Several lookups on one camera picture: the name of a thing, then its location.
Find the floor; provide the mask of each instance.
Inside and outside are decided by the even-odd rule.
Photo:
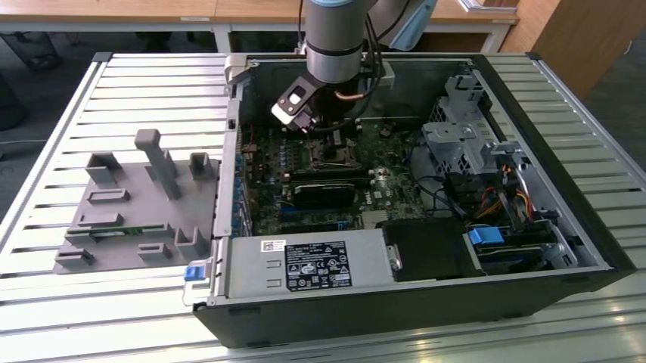
[[[78,38],[73,36],[70,39],[63,33],[53,34],[53,42],[65,63],[55,70],[42,73],[30,72],[5,42],[0,42],[0,72],[30,110],[29,118],[21,126],[0,132],[0,143],[47,139],[94,53],[141,52],[146,45],[134,33],[82,33],[77,36]],[[198,34],[195,42],[189,42],[186,33],[174,33],[169,44],[171,50],[178,52],[214,51],[209,34]],[[591,111],[643,167],[646,167],[645,66],[646,31],[636,39],[632,50],[617,60],[585,100]],[[0,145],[5,152],[0,159],[0,219],[10,209],[42,147],[43,143]]]

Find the aluminum slotted table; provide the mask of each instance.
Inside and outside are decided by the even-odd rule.
[[[94,151],[145,160],[157,128],[175,160],[218,158],[224,54],[115,54],[93,62],[0,225],[0,361],[604,361],[646,354],[646,177],[543,61],[492,55],[508,87],[640,271],[529,318],[228,349],[182,302],[183,267],[53,275]],[[508,138],[512,124],[502,123]],[[195,290],[201,299],[206,290]]]

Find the wooden desk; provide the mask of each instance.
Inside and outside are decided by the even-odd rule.
[[[645,0],[521,0],[502,51],[534,51],[580,98],[646,26]]]
[[[214,32],[221,52],[232,52],[234,31],[297,31],[300,0],[218,0]],[[514,14],[476,14],[462,8],[458,0],[438,0],[426,33],[486,33],[484,52],[497,52]]]
[[[0,0],[0,30],[210,30],[218,0]]]

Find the gray plastic peg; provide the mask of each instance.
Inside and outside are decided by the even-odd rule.
[[[171,155],[169,153],[165,154],[159,148],[161,139],[162,135],[157,129],[139,130],[135,136],[135,146],[149,157],[153,171],[159,183],[162,183],[169,199],[175,200],[182,197],[181,187],[175,180],[177,167]]]

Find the black cable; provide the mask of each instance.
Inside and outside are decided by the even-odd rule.
[[[304,32],[301,31],[301,20],[304,16],[304,0],[301,0],[301,5],[300,5],[300,29],[298,29],[298,34],[300,34],[300,46],[304,44]]]
[[[436,178],[434,176],[424,176],[422,178],[420,179],[414,179],[416,180],[416,184],[417,186],[420,187],[420,189],[428,194],[430,195],[433,198],[437,198],[444,204],[446,204],[446,206],[456,212],[456,214],[458,216],[461,216],[462,218],[469,218],[469,214],[465,212],[465,210],[461,208],[460,205],[456,204],[456,202],[453,202],[452,200],[449,199],[445,199],[444,197],[438,196],[437,193],[433,193],[421,183],[420,181],[425,178]]]
[[[400,16],[397,17],[396,21],[393,22],[390,27],[386,28],[386,30],[382,32],[382,34],[380,34],[380,36],[377,37],[378,41],[382,40],[384,37],[396,29],[396,26],[400,23],[400,21],[402,20],[402,17],[405,17],[406,9],[409,8],[410,4],[412,4],[412,0],[408,0],[406,4],[404,5],[402,12],[400,13]]]
[[[376,27],[373,25],[373,19],[370,14],[366,17],[366,25],[368,25],[369,45],[372,48],[373,59],[376,60],[376,68],[373,69],[373,72],[377,72],[377,75],[374,75],[372,87],[365,94],[368,97],[373,94],[373,92],[376,92],[376,89],[380,86],[384,72],[382,72],[382,49],[380,47],[380,40],[377,38]]]
[[[320,134],[320,133],[336,132],[342,127],[345,127],[346,125],[353,123],[366,112],[368,106],[372,103],[372,99],[373,99],[373,95],[369,95],[368,98],[364,100],[362,108],[360,108],[360,111],[357,112],[357,114],[353,117],[350,117],[346,121],[344,121],[342,123],[340,123],[340,124],[337,124],[332,127],[326,127],[325,129],[314,129],[313,133]]]

